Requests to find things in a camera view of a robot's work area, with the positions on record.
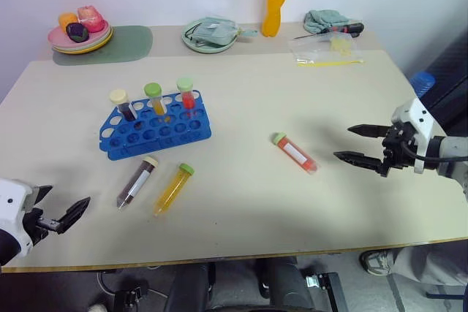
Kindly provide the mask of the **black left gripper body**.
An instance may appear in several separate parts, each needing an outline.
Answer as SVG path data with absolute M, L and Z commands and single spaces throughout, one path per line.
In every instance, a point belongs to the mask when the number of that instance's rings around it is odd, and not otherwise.
M 48 219 L 43 216 L 44 211 L 39 208 L 32 208 L 23 217 L 23 227 L 31 238 L 32 245 L 48 236 L 49 231 L 57 232 L 61 228 L 58 220 Z

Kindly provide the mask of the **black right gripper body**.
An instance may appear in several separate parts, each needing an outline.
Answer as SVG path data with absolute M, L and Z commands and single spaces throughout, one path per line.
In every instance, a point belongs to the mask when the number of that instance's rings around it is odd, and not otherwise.
M 384 157 L 378 171 L 382 177 L 387 177 L 391 168 L 402 170 L 414 165 L 415 159 L 401 146 L 402 143 L 408 145 L 414 135 L 415 129 L 410 123 L 397 123 L 389 128 L 382 141 Z

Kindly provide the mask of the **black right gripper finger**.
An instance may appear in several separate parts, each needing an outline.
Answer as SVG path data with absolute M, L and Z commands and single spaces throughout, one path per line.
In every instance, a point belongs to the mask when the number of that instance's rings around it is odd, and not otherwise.
M 355 133 L 362 137 L 386 137 L 390 126 L 372 125 L 372 124 L 358 124 L 351 126 L 347 129 L 349 132 Z
M 379 159 L 365 156 L 363 153 L 353 151 L 338 151 L 333 152 L 333 154 L 339 160 L 351 164 L 352 166 L 372 170 L 374 172 L 379 172 L 382 166 L 382 162 Z

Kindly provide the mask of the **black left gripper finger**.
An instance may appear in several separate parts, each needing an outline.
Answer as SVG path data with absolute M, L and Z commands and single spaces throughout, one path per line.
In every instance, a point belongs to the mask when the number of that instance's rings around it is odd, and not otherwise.
M 65 233 L 73 224 L 75 224 L 87 209 L 91 198 L 86 197 L 82 200 L 77 201 L 70 208 L 67 209 L 66 213 L 58 220 L 58 226 L 56 232 L 58 234 Z
M 52 185 L 34 187 L 34 192 L 33 192 L 33 200 L 34 200 L 33 207 L 34 208 L 45 198 L 45 196 L 52 190 L 52 188 L 53 188 Z

